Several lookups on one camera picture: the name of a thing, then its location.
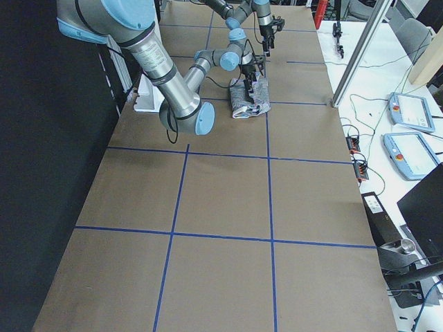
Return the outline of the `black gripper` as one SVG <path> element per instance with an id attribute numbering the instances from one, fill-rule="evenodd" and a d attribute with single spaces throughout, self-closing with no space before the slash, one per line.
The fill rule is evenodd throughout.
<path id="1" fill-rule="evenodd" d="M 265 68 L 265 61 L 265 55 L 244 55 L 242 57 L 240 69 L 241 73 L 245 77 L 244 89 L 246 101 L 253 101 L 253 98 L 251 97 L 253 95 L 253 88 L 251 86 L 251 83 L 257 81 L 258 71 L 261 73 L 261 75 L 264 75 L 262 71 Z"/>
<path id="2" fill-rule="evenodd" d="M 262 49 L 264 54 L 269 57 L 270 49 L 275 48 L 275 34 L 284 28 L 285 20 L 281 16 L 267 15 L 258 16 L 260 35 L 262 36 Z"/>

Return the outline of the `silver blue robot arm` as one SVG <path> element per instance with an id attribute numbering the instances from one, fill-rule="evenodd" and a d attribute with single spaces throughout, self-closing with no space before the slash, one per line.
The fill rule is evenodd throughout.
<path id="1" fill-rule="evenodd" d="M 164 96 L 159 118 L 163 126 L 175 133 L 206 135 L 213 127 L 215 109 L 202 102 L 197 89 L 208 71 L 218 66 L 225 71 L 241 70 L 241 86 L 247 100 L 256 95 L 260 65 L 241 28 L 255 12 L 263 37 L 263 47 L 273 47 L 273 18 L 268 1 L 243 1 L 233 8 L 225 1 L 205 1 L 224 19 L 230 32 L 229 45 L 215 50 L 201 50 L 186 75 L 181 75 L 156 35 L 156 10 L 153 1 L 58 1 L 57 22 L 60 32 L 70 38 L 106 44 L 112 37 L 128 50 L 141 66 L 149 81 Z"/>
<path id="2" fill-rule="evenodd" d="M 270 50 L 275 48 L 275 34 L 284 28 L 284 19 L 271 13 L 270 1 L 242 1 L 236 8 L 222 0 L 203 0 L 197 3 L 213 9 L 230 30 L 239 28 L 251 14 L 256 14 L 262 36 L 260 44 L 267 57 Z"/>

